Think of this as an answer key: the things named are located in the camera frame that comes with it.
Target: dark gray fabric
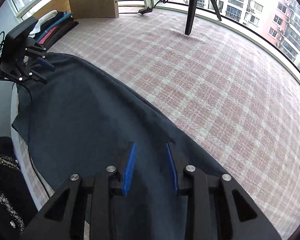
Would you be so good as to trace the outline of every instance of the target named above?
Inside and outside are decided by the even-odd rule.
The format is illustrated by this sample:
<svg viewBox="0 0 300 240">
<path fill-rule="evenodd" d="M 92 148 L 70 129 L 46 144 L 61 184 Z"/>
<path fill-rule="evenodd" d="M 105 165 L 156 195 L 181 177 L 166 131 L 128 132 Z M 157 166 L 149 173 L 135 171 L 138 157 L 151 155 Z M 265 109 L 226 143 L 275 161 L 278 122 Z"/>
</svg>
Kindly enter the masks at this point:
<svg viewBox="0 0 300 240">
<path fill-rule="evenodd" d="M 137 162 L 127 197 L 115 198 L 118 239 L 183 239 L 186 197 L 175 197 L 165 144 L 176 143 L 190 164 L 222 175 L 205 150 L 123 83 L 75 56 L 48 53 L 55 72 L 35 69 L 47 84 L 26 82 L 33 106 L 18 88 L 19 114 L 13 126 L 28 142 L 30 155 L 56 190 L 73 173 L 92 176 L 114 163 L 114 152 L 137 144 Z"/>
</svg>

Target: white wall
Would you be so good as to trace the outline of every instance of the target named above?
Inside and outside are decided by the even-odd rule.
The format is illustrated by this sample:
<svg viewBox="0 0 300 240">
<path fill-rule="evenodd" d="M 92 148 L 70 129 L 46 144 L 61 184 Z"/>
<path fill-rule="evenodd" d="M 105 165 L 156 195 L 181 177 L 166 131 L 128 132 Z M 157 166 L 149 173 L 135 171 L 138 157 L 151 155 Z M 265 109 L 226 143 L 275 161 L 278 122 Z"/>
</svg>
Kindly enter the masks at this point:
<svg viewBox="0 0 300 240">
<path fill-rule="evenodd" d="M 7 1 L 0 8 L 0 32 L 7 34 L 19 24 Z M 10 111 L 12 82 L 0 81 L 0 136 L 11 137 Z"/>
</svg>

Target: blue folded cloth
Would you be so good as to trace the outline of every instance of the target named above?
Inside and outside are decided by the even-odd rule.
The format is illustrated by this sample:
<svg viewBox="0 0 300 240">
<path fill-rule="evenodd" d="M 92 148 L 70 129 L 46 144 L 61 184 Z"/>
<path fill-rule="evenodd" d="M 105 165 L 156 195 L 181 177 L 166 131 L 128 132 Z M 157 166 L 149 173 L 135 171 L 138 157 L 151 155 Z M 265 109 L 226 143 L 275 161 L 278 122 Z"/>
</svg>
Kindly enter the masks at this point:
<svg viewBox="0 0 300 240">
<path fill-rule="evenodd" d="M 53 23 L 52 25 L 50 25 L 37 39 L 35 39 L 36 41 L 40 41 L 48 32 L 50 29 L 52 29 L 54 26 L 57 26 L 58 24 L 60 24 L 61 22 L 63 22 L 65 19 L 71 17 L 72 12 L 70 13 L 65 13 L 64 16 L 59 19 L 58 21 L 56 21 L 55 23 Z"/>
</svg>

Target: white folded cloth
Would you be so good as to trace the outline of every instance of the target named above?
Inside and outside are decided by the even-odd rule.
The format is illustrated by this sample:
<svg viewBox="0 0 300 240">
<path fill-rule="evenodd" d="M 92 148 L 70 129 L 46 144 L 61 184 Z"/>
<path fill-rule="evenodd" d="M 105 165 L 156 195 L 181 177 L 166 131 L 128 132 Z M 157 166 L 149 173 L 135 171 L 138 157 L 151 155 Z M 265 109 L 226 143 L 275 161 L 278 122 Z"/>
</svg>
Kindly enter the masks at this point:
<svg viewBox="0 0 300 240">
<path fill-rule="evenodd" d="M 53 10 L 51 12 L 48 12 L 47 14 L 43 15 L 39 21 L 37 22 L 37 24 L 35 25 L 35 27 L 33 28 L 33 30 L 30 32 L 29 37 L 34 37 L 34 35 L 36 33 L 40 32 L 40 26 L 42 24 L 44 24 L 45 22 L 47 22 L 48 20 L 52 19 L 53 17 L 55 17 L 57 15 L 57 11 Z"/>
</svg>

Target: garment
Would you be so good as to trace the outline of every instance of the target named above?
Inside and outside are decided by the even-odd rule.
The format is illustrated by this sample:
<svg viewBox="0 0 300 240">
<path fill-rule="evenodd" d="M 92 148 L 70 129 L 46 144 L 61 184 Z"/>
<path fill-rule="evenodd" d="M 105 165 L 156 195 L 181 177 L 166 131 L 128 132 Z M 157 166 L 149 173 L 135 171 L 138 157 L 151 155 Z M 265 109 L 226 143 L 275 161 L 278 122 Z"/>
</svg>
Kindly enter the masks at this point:
<svg viewBox="0 0 300 240">
<path fill-rule="evenodd" d="M 44 44 L 44 42 L 46 41 L 46 39 L 51 35 L 51 33 L 56 29 L 58 28 L 58 25 L 57 26 L 54 26 L 53 28 L 51 28 L 48 33 L 41 39 L 39 40 L 39 44 Z"/>
<path fill-rule="evenodd" d="M 113 165 L 129 141 L 137 145 L 136 165 L 127 197 L 114 197 L 118 240 L 183 240 L 187 197 L 174 195 L 166 159 L 168 141 L 206 174 L 226 170 L 163 113 L 138 93 L 78 57 L 47 53 L 55 66 L 34 70 L 47 84 L 27 81 L 18 87 L 15 130 L 28 142 L 34 165 L 57 190 L 73 173 L 83 177 Z"/>
<path fill-rule="evenodd" d="M 36 214 L 11 138 L 0 137 L 0 240 L 19 239 Z"/>
<path fill-rule="evenodd" d="M 79 23 L 74 21 L 73 18 L 71 18 L 72 21 L 69 21 L 65 23 L 64 25 L 60 26 L 57 30 L 55 30 L 52 35 L 50 35 L 45 43 L 43 44 L 45 48 L 50 49 L 53 44 L 55 44 L 58 40 L 60 40 L 64 35 L 66 35 L 69 31 L 71 31 L 74 27 L 76 27 Z"/>
<path fill-rule="evenodd" d="M 44 33 L 44 31 L 46 29 L 48 29 L 52 24 L 54 24 L 56 21 L 60 20 L 63 16 L 65 15 L 64 12 L 58 12 L 57 15 L 55 17 L 53 17 L 52 19 L 48 20 L 47 22 L 45 22 L 44 24 L 42 24 L 40 26 L 40 32 L 36 33 L 34 36 L 34 39 L 36 41 L 39 41 L 38 38 L 41 36 L 42 33 Z"/>
<path fill-rule="evenodd" d="M 71 17 L 71 15 L 72 15 L 72 12 L 70 12 L 70 13 L 65 13 L 64 14 L 64 16 L 61 18 L 61 19 L 59 19 L 59 20 L 57 20 L 55 23 L 53 23 L 52 25 L 50 25 L 37 39 L 36 39 L 36 41 L 39 41 L 39 40 L 41 40 L 47 33 L 48 33 L 48 31 L 51 29 L 51 28 L 53 28 L 54 26 L 57 26 L 58 24 L 60 24 L 61 22 L 63 22 L 64 20 L 66 20 L 67 18 L 69 18 L 69 17 Z"/>
<path fill-rule="evenodd" d="M 53 10 L 51 12 L 48 12 L 47 14 L 43 15 L 37 22 L 37 24 L 35 25 L 35 27 L 33 28 L 33 30 L 30 32 L 29 37 L 34 37 L 34 35 L 38 32 L 40 32 L 40 26 L 42 24 L 44 24 L 45 22 L 47 22 L 48 20 L 52 19 L 53 17 L 55 17 L 57 15 L 57 11 Z"/>
</svg>

